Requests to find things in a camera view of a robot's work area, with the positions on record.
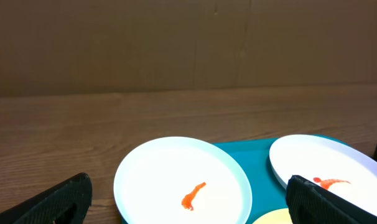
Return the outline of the light green plate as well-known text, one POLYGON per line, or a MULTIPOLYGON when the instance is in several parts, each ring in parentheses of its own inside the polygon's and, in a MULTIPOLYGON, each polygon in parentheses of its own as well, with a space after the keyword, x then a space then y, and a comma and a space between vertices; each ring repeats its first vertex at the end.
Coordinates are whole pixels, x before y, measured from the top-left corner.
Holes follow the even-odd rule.
POLYGON ((292 224, 288 208, 281 208, 265 213, 253 224, 292 224))

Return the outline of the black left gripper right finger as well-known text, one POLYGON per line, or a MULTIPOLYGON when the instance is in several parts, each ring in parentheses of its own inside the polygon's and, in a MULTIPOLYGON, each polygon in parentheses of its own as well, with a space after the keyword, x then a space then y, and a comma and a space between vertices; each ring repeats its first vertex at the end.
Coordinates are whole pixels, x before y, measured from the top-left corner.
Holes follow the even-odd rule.
POLYGON ((286 204, 293 224, 377 224, 377 216, 299 175, 288 181, 286 204))

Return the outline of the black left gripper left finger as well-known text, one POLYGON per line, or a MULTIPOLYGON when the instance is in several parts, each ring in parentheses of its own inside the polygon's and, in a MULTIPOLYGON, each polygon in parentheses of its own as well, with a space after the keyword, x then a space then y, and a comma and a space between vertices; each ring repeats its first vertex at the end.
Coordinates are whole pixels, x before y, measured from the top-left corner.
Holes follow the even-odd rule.
POLYGON ((82 172, 0 213, 0 224, 82 224, 93 189, 82 172))

